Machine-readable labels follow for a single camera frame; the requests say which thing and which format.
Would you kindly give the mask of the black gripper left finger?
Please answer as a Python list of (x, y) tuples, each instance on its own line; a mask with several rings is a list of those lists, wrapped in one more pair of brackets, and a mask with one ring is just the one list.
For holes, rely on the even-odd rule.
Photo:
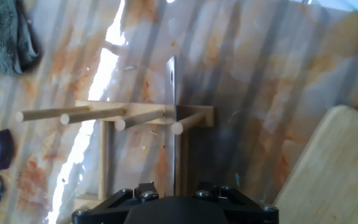
[(154, 182), (141, 183), (134, 190), (122, 189), (93, 208), (78, 208), (71, 215), (73, 224), (124, 223), (136, 205), (159, 199)]

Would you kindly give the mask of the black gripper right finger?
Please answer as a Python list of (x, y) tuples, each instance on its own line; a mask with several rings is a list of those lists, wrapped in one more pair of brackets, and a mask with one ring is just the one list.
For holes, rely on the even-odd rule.
[(200, 182), (193, 198), (217, 205), (229, 223), (279, 224), (277, 207), (263, 207), (232, 187)]

